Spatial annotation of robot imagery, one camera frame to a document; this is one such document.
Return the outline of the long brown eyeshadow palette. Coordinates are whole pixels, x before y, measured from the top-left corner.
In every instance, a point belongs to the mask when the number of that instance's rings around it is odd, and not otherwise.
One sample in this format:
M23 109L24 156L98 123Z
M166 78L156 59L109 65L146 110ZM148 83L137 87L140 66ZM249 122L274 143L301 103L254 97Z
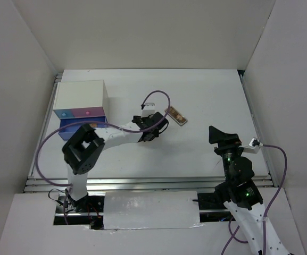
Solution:
M169 117L171 117L179 126L183 126L187 123L187 118L185 118L178 110L173 106L165 109L165 112Z

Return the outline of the pink drawer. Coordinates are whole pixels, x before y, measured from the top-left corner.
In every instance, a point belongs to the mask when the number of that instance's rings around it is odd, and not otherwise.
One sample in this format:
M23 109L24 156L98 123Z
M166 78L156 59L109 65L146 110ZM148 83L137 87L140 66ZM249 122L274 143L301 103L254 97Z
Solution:
M106 113L103 107L74 108L71 110L75 118L103 117Z

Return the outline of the white drawer cabinet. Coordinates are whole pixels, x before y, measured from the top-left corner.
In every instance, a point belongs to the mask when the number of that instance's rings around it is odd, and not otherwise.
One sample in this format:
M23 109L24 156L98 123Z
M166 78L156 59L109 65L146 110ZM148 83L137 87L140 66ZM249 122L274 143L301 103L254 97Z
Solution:
M109 115L109 97L104 80L60 82L53 104L55 109L103 107Z

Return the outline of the dark blue drawer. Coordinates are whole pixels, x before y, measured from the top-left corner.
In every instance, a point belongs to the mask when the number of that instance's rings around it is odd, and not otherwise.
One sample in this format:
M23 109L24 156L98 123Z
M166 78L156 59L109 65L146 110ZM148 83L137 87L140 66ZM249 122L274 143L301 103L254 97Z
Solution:
M75 124L78 122L83 122L83 121L99 121L103 122L103 124L97 124L96 128L104 128L105 124L107 122L107 119L105 116L103 117L87 117L87 118L68 118L68 119L62 119L60 121L60 127L64 127L69 124ZM72 135L79 129L81 124L66 127L65 129L61 129L59 131L59 136L62 138L63 141L68 141Z

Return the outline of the light blue drawer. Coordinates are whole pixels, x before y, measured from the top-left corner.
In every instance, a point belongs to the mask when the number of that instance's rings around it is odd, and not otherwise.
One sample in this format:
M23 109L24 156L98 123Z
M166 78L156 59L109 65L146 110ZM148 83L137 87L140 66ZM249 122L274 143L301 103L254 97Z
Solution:
M54 113L59 119L74 118L74 115L70 109L55 109Z

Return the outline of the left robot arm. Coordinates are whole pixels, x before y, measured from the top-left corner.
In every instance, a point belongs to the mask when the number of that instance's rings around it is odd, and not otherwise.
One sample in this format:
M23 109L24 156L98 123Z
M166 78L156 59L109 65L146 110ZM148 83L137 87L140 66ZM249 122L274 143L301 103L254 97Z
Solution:
M68 169L68 205L76 212L87 211L88 172L107 149L128 144L149 142L168 127L169 121L159 112L146 117L134 116L132 121L119 127L92 128L83 124L62 148Z

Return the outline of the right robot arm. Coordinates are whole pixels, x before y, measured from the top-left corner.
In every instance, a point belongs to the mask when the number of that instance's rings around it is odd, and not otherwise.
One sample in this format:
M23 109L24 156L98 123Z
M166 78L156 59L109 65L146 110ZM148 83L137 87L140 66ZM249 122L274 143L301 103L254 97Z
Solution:
M215 204L230 211L245 235L253 254L289 254L268 218L265 205L253 181L253 163L243 153L257 153L264 144L253 138L244 146L236 133L224 133L209 126L209 143L222 158L225 181L215 187Z

